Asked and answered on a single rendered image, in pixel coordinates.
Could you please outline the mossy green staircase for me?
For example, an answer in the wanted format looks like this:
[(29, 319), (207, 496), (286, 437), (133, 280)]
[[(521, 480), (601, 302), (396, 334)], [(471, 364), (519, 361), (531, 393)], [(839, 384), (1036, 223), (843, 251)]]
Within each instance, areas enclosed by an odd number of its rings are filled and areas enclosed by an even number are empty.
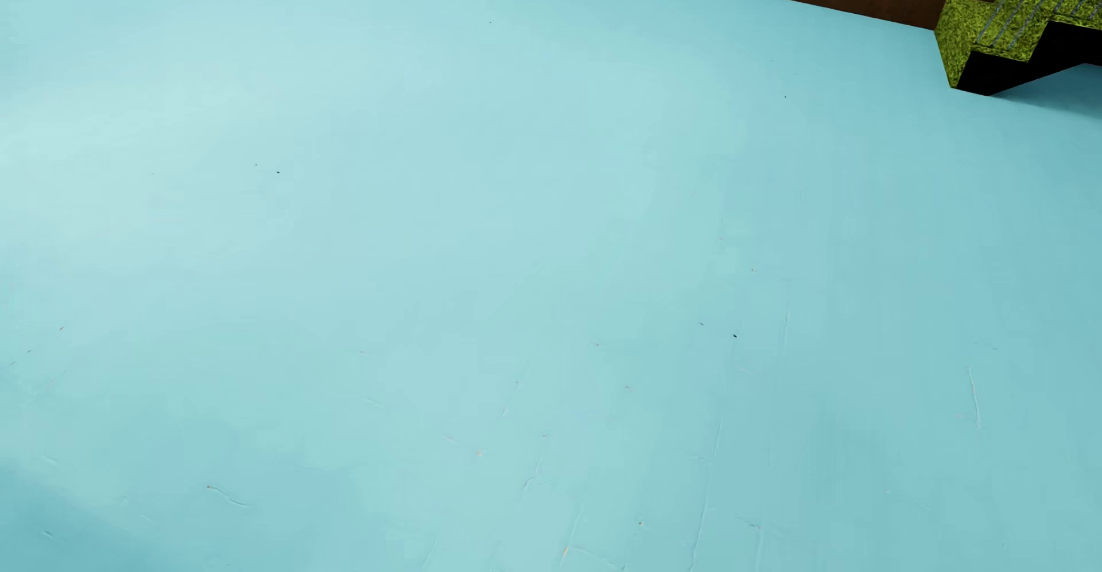
[(946, 0), (934, 37), (951, 88), (994, 96), (1102, 67), (1102, 0)]

